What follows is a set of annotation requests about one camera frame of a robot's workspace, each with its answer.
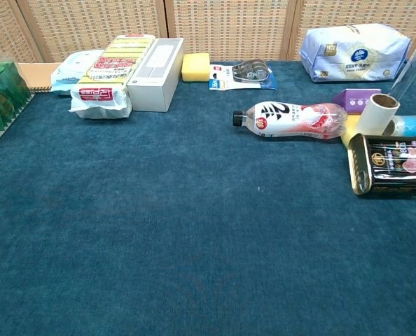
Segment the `clear plastic tube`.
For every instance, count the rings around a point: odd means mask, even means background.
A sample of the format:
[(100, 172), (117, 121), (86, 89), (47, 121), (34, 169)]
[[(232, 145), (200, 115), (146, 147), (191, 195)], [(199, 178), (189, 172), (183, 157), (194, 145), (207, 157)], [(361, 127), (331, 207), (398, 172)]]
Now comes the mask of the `clear plastic tube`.
[(388, 95), (394, 98), (397, 102), (401, 101), (402, 96), (410, 87), (416, 77), (416, 49), (410, 56), (409, 60), (403, 67), (398, 78), (392, 85)]

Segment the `dark blue table mat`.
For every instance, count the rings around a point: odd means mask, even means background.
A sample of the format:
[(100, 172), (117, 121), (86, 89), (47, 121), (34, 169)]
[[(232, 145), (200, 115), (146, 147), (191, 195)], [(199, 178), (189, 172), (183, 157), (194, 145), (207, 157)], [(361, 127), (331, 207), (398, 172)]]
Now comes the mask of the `dark blue table mat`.
[(338, 139), (234, 127), (347, 87), (272, 68), (122, 120), (36, 95), (0, 138), (0, 336), (416, 336), (416, 197), (357, 197)]

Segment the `pink drink bottle black cap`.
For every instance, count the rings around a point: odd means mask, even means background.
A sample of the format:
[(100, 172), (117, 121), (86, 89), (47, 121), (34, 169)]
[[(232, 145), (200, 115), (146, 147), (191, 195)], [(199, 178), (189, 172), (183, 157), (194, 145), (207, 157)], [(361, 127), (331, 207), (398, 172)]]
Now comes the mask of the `pink drink bottle black cap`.
[(233, 112), (233, 125), (260, 137), (334, 139), (345, 132), (347, 112), (332, 103), (297, 105), (262, 101), (246, 111)]

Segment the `correction tape blister pack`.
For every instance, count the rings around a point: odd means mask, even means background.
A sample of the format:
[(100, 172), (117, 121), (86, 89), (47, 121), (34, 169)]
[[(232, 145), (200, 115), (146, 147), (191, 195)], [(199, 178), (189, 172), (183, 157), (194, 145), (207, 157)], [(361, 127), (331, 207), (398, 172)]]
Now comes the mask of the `correction tape blister pack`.
[(236, 65), (212, 64), (209, 73), (210, 90), (263, 89), (276, 90), (272, 69), (261, 59)]

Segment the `plain yellow sponge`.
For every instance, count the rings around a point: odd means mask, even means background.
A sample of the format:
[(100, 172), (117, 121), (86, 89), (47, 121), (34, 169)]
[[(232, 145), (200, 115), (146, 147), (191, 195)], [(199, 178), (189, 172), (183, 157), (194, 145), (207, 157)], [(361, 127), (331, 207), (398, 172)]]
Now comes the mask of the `plain yellow sponge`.
[(184, 82), (208, 82), (210, 56), (208, 52), (187, 53), (183, 56), (181, 76)]

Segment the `white power strip box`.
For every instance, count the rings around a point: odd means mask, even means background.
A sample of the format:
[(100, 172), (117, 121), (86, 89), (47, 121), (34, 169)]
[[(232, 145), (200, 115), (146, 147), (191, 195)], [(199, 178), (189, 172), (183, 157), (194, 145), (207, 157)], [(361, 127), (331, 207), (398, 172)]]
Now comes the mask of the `white power strip box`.
[(157, 38), (127, 83), (135, 111), (166, 112), (181, 76), (182, 38)]

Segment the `yellow green sponge multipack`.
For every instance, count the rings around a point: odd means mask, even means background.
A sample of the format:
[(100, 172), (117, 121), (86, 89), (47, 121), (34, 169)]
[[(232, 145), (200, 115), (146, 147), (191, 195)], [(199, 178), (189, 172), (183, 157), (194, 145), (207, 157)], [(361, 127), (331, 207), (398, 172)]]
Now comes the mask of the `yellow green sponge multipack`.
[(132, 103), (127, 83), (154, 41), (150, 34), (115, 37), (70, 90), (69, 111), (86, 119), (128, 118)]

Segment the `woven folding screen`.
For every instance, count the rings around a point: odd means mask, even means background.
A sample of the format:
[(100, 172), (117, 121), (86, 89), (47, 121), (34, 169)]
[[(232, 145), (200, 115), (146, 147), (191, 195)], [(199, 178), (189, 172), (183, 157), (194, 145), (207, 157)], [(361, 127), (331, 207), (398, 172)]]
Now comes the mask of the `woven folding screen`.
[(215, 61), (296, 60), (309, 29), (363, 23), (416, 44), (416, 0), (0, 0), (0, 58), (61, 62), (131, 33), (183, 38)]

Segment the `yellow sponge with green pad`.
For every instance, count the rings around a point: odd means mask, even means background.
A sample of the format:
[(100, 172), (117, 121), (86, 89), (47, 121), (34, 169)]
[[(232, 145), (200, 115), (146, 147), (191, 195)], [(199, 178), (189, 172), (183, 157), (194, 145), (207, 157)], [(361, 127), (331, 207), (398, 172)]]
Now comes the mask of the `yellow sponge with green pad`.
[(344, 132), (341, 135), (341, 142), (345, 148), (348, 147), (350, 140), (354, 137), (356, 132), (356, 126), (359, 122), (360, 115), (348, 115), (344, 123)]

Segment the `small purple box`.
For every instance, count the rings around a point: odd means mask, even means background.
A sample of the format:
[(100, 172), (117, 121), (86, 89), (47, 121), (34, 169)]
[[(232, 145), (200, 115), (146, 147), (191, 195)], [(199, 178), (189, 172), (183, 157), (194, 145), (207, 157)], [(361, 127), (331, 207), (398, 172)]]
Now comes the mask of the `small purple box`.
[(336, 94), (331, 102), (344, 108), (350, 115), (360, 115), (370, 97), (381, 92), (381, 89), (347, 88)]

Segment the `light blue wet wipes pack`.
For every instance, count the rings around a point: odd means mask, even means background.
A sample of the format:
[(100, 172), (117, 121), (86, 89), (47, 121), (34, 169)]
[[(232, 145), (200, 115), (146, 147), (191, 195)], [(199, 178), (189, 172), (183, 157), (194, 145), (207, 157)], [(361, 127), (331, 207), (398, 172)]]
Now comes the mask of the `light blue wet wipes pack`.
[(57, 95), (70, 95), (72, 87), (97, 61), (103, 49), (74, 52), (51, 74), (51, 92)]

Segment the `white lint roller refill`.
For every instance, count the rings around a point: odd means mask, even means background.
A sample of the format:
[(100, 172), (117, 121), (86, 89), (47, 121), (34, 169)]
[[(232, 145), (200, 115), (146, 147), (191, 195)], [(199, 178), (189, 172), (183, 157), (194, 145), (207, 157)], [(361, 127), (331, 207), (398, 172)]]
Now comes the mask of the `white lint roller refill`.
[(356, 132), (365, 135), (381, 136), (400, 103), (387, 94), (372, 94), (356, 124)]

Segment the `black gold luncheon meat can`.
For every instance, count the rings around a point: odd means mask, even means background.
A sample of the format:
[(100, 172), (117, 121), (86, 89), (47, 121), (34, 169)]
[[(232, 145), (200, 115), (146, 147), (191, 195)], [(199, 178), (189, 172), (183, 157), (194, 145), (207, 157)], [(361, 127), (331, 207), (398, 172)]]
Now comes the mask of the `black gold luncheon meat can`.
[(358, 133), (347, 154), (355, 195), (416, 195), (416, 136)]

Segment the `blue white tissue pack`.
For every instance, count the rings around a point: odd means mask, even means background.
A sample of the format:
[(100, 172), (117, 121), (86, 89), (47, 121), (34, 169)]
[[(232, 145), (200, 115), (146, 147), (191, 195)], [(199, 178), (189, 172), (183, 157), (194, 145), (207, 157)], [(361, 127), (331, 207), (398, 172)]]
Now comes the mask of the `blue white tissue pack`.
[(396, 77), (410, 38), (385, 24), (350, 24), (307, 31), (300, 60), (314, 82), (385, 81)]

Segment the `clear box of green sachets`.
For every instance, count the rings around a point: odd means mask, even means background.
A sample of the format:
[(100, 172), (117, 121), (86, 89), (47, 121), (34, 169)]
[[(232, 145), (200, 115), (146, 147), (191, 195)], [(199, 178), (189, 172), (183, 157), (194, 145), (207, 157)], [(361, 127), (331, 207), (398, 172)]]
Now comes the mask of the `clear box of green sachets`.
[(0, 136), (32, 98), (13, 62), (0, 62)]

